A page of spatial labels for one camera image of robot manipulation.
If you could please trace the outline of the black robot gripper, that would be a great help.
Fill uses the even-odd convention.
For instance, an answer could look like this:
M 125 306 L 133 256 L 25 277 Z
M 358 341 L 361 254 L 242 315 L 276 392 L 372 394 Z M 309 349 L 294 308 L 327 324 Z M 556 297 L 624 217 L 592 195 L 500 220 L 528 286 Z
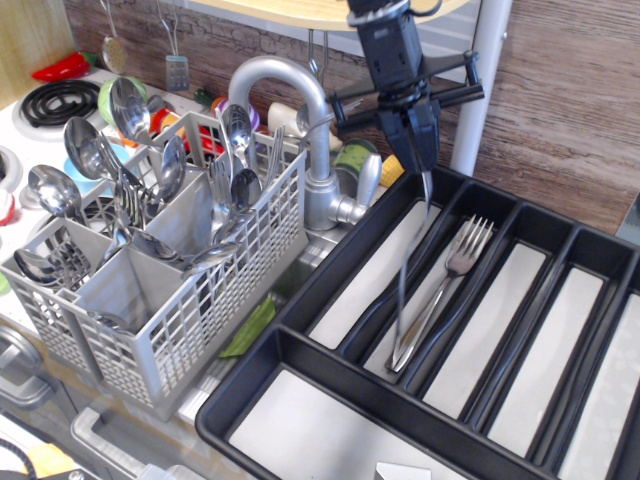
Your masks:
M 350 1 L 348 6 L 347 22 L 357 30 L 369 77 L 327 96 L 338 131 L 375 127 L 405 170 L 431 171 L 439 158 L 441 111 L 484 97 L 476 69 L 479 54 L 423 54 L 416 20 L 435 15 L 440 1 L 423 10 L 409 1 Z M 342 105 L 359 98 L 360 106 L 342 112 Z

